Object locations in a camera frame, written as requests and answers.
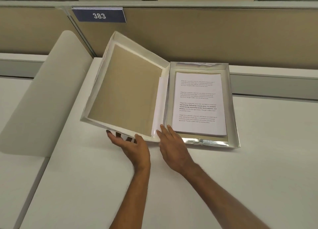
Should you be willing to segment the person's left hand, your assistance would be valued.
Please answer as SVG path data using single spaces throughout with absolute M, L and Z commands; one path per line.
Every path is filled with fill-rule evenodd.
M 116 132 L 116 135 L 113 135 L 109 130 L 106 132 L 111 142 L 120 147 L 126 157 L 131 161 L 135 171 L 150 171 L 151 162 L 148 145 L 147 148 L 138 148 L 135 143 L 135 136 L 134 141 L 132 141 L 131 137 L 124 140 L 118 132 Z

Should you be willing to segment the person's right hand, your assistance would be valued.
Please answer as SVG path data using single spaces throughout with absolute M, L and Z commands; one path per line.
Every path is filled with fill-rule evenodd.
M 181 138 L 177 143 L 171 140 L 168 128 L 160 125 L 163 133 L 163 145 L 160 148 L 162 157 L 167 165 L 182 176 L 187 176 L 198 166 L 192 159 L 189 151 Z

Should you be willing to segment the white box lid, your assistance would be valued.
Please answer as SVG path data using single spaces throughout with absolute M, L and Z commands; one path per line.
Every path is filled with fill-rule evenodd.
M 141 58 L 151 62 L 152 64 L 162 69 L 162 74 L 161 74 L 161 78 L 159 79 L 158 90 L 157 90 L 156 106 L 155 106 L 153 126 L 151 131 L 152 136 L 142 135 L 134 131 L 129 131 L 120 127 L 98 122 L 88 118 L 88 114 L 90 113 L 92 105 L 101 87 L 101 83 L 103 82 L 103 79 L 105 77 L 105 73 L 107 71 L 115 45 L 120 46 L 123 49 L 128 50 L 129 52 L 140 56 Z M 170 66 L 170 62 L 164 60 L 163 58 L 159 57 L 158 55 L 154 54 L 153 52 L 147 50 L 146 48 L 137 44 L 133 40 L 129 39 L 128 37 L 115 31 L 113 35 L 111 36 L 109 43 L 106 47 L 106 50 L 103 54 L 102 61 L 99 66 L 98 72 L 96 74 L 95 81 L 93 85 L 91 86 L 90 95 L 87 99 L 87 103 L 84 107 L 84 110 L 81 116 L 81 121 L 92 124 L 94 126 L 104 128 L 104 129 L 115 131 L 129 137 L 134 137 L 135 134 L 138 134 L 142 136 L 145 141 L 158 143 L 160 139 L 156 133 L 156 130 L 159 130 L 160 125 L 163 124 L 162 120 L 165 113 L 166 88 L 169 82 L 169 66 Z

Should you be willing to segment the person's left forearm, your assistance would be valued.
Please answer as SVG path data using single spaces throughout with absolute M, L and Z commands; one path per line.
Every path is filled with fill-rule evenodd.
M 150 163 L 134 168 L 129 187 L 109 229 L 142 228 L 149 178 Z

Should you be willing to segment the person's right forearm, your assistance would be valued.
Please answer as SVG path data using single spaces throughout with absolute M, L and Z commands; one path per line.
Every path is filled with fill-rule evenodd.
M 181 167 L 179 173 L 205 202 L 222 229 L 270 229 L 198 164 L 187 163 Z

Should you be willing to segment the large beige board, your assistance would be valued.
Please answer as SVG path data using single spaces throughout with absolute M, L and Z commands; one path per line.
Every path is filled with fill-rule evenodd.
M 88 118 L 152 136 L 162 69 L 115 45 Z

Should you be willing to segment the white box base silver lining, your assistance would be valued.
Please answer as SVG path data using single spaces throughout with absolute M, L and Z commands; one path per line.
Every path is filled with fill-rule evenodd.
M 170 62 L 162 122 L 186 144 L 239 148 L 228 63 Z

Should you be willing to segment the white curved desk divider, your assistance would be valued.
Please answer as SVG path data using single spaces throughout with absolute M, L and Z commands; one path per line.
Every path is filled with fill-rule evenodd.
M 63 31 L 0 133 L 0 151 L 50 157 L 92 61 L 79 38 Z

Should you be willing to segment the wide beige partition panel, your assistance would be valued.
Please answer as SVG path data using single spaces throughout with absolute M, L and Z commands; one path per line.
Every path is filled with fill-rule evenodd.
M 318 70 L 318 10 L 125 9 L 120 31 L 168 61 Z

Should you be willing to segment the blue number sign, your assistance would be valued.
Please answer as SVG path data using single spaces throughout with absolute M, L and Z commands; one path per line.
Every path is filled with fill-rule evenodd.
M 126 23 L 123 8 L 72 8 L 79 22 Z

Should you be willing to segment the narrow beige partition panel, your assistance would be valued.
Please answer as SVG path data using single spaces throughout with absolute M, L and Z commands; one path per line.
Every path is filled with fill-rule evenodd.
M 0 7 L 0 53 L 47 55 L 65 30 L 79 37 L 61 9 Z

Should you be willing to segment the long grey partition base rail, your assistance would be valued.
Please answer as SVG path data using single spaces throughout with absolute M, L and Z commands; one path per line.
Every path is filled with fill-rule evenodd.
M 234 95 L 318 101 L 318 76 L 230 74 Z

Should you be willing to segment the grey partition post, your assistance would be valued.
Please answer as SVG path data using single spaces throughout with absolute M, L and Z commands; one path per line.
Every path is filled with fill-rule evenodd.
M 89 49 L 92 57 L 97 57 L 97 54 L 95 53 L 95 51 L 93 50 L 92 46 L 90 45 L 90 43 L 88 42 L 88 40 L 86 39 L 85 35 L 83 34 L 82 30 L 79 28 L 78 24 L 76 23 L 76 21 L 74 20 L 74 18 L 72 17 L 68 7 L 63 7 L 64 12 L 66 13 L 66 15 L 68 16 L 69 20 L 71 21 L 71 23 L 73 24 L 74 28 L 76 29 L 77 33 L 80 35 L 80 37 L 82 38 L 83 42 L 85 43 L 85 45 L 87 46 L 87 48 Z

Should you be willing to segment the short grey partition base rail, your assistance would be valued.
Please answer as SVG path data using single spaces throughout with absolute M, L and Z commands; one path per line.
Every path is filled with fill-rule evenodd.
M 0 53 L 0 77 L 33 79 L 47 55 Z

